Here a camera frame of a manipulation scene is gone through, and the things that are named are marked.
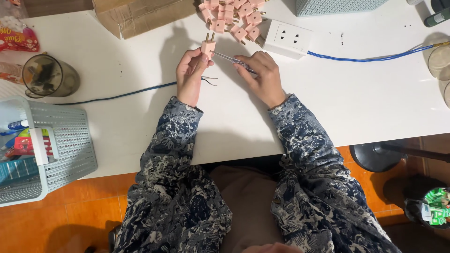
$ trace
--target patterned jacket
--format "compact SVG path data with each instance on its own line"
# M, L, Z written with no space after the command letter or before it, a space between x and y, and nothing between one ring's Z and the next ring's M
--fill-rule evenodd
M170 99L128 192L115 252L219 252L232 213L209 175L190 166L202 115ZM305 253L400 252L327 133L297 97L269 115L289 158L271 206L286 244Z

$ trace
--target white power strip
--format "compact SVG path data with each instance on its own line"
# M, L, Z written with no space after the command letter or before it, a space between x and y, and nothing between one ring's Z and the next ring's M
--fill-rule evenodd
M262 48L298 60L308 53L311 37L311 30L273 19Z

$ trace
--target person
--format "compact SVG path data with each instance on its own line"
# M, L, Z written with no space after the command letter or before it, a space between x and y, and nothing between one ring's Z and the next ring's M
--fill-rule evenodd
M214 63L186 51L141 170L128 191L117 253L400 252L366 203L359 182L315 116L281 86L262 51L236 56L239 75L268 107L288 162L277 182L254 168L191 166L203 71Z

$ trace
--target cardboard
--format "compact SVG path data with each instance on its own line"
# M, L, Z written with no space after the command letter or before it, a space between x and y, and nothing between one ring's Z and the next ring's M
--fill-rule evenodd
M198 0L92 0L97 19L128 39L197 12Z

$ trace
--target white table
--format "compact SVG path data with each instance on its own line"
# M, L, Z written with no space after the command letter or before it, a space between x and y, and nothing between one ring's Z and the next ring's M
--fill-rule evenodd
M271 0L262 11L314 31L310 50L335 57L364 59L397 54L430 38L444 38L450 22L426 28L405 0L390 0L372 12L297 18L293 0ZM103 98L175 81L175 68L187 49L205 39L205 23L192 15L126 41L110 34L93 11L28 20L43 51L72 65L82 85L64 103ZM266 33L269 21L262 26ZM230 34L216 34L216 50L251 55L260 47L243 46ZM295 61L272 54L280 66L283 88L295 93L316 115L336 146L450 132L450 109L440 83L428 71L430 50L400 59L353 63L306 56ZM31 53L2 52L0 61L24 63ZM249 93L232 65L220 58L205 76L198 107L205 112L198 127L192 164L283 152L266 107ZM1 96L23 94L8 86ZM88 177L137 172L162 110L176 87L76 105L88 113L99 168Z

